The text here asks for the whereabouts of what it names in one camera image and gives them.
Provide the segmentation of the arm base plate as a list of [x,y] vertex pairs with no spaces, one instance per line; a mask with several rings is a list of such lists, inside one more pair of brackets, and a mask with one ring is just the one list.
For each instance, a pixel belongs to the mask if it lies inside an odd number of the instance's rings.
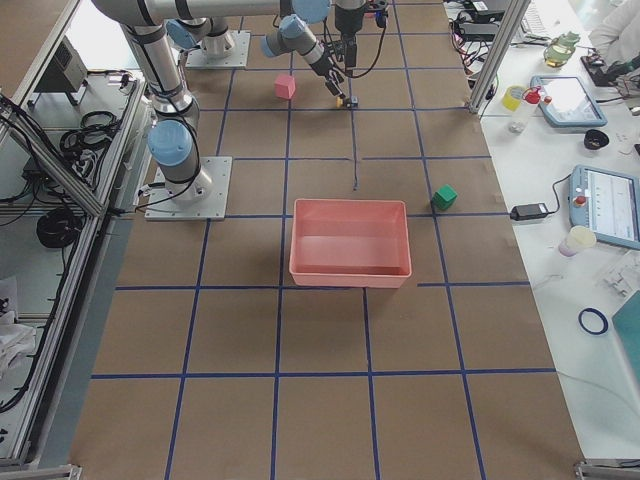
[[225,218],[233,159],[227,156],[201,157],[200,173],[192,183],[167,182],[159,167],[155,182],[163,183],[150,193],[149,221],[216,220]]
[[247,65],[251,34],[247,30],[227,30],[204,37],[187,55],[186,68],[200,70],[244,69]]

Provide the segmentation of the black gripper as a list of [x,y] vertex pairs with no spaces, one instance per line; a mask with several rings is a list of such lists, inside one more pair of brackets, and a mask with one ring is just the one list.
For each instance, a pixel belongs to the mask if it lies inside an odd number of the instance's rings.
[[336,0],[335,27],[341,35],[356,35],[363,26],[366,14],[372,14],[378,28],[387,26],[389,3],[385,0]]
[[[354,69],[357,64],[357,38],[355,34],[343,35],[344,46],[344,66],[346,69]],[[336,69],[330,56],[323,52],[322,55],[310,64],[312,70],[320,77],[323,77],[329,92],[339,99],[345,99],[346,95],[340,88],[342,76]]]

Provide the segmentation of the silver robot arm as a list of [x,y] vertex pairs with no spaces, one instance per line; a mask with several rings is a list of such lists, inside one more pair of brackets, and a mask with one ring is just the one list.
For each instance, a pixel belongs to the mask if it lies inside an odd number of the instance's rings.
[[[169,20],[166,29],[174,46],[181,50],[182,64],[188,68],[223,69],[244,67],[247,63],[250,33],[231,31],[223,17]],[[327,89],[339,99],[338,104],[347,104],[340,88],[343,77],[327,49],[298,15],[284,17],[273,32],[261,39],[261,49],[270,58],[297,53],[324,79]]]
[[263,53],[276,57],[296,52],[325,81],[347,109],[357,105],[340,84],[353,76],[357,33],[366,14],[381,29],[387,24],[385,1],[96,1],[95,7],[119,23],[150,84],[159,118],[199,118],[199,107],[174,62],[170,41],[191,49],[205,37],[227,33],[229,16],[279,18],[276,31],[262,41]]

